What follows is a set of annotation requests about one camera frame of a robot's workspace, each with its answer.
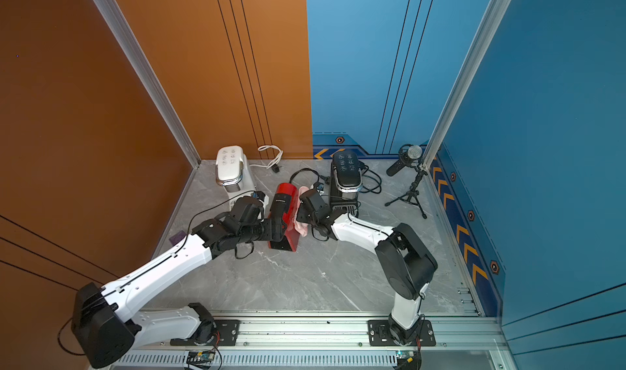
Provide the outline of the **red Nespresso coffee machine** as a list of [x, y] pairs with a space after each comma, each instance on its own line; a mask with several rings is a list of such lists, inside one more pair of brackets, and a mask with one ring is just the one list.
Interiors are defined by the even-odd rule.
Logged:
[[277, 187], [269, 214], [272, 234], [268, 245], [271, 249], [297, 250], [301, 236], [295, 228], [298, 203], [298, 189], [295, 185], [283, 182]]

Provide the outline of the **black coffee machine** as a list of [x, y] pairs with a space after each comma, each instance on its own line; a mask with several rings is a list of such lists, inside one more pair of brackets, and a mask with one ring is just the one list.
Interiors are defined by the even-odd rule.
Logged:
[[358, 216], [359, 194], [363, 187], [360, 161], [352, 150], [338, 151], [331, 161], [329, 204]]

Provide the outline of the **pink striped towel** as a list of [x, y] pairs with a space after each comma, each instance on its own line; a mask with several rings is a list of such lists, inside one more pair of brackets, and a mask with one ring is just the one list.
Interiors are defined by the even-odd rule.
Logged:
[[[309, 190], [310, 190], [309, 187], [299, 187], [298, 196], [303, 195], [305, 192]], [[298, 218], [294, 219], [294, 228], [297, 231], [297, 233], [300, 234], [301, 237], [306, 237], [308, 235], [309, 224], [301, 223], [300, 221], [298, 221]]]

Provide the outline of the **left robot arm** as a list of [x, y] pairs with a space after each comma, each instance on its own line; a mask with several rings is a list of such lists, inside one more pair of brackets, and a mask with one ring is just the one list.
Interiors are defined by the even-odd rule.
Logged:
[[75, 297], [70, 327], [92, 368], [105, 368], [141, 344], [168, 340], [204, 346], [217, 336], [215, 319], [198, 303], [154, 316], [141, 309], [187, 273], [255, 241], [280, 242], [298, 206], [275, 196], [268, 211], [245, 195], [229, 212], [196, 226], [169, 252], [102, 287], [89, 284]]

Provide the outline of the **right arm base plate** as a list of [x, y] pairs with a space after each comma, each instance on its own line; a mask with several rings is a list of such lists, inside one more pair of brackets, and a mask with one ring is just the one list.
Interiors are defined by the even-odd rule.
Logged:
[[420, 318], [410, 329], [403, 329], [393, 319], [370, 319], [367, 322], [372, 347], [435, 347], [432, 323]]

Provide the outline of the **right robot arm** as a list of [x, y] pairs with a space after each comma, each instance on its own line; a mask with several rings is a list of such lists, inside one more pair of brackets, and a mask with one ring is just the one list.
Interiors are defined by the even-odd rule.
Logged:
[[414, 229], [405, 223], [381, 226], [344, 209], [333, 209], [316, 190], [304, 192], [299, 199], [298, 221], [329, 239], [376, 254], [386, 281], [395, 291], [388, 319], [391, 337], [399, 346], [415, 344], [423, 325], [422, 302], [438, 263]]

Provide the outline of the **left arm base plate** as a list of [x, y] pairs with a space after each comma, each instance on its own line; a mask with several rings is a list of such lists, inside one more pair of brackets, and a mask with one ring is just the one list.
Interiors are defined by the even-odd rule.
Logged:
[[192, 337], [171, 339], [172, 347], [234, 347], [240, 332], [239, 319], [217, 319], [201, 324]]

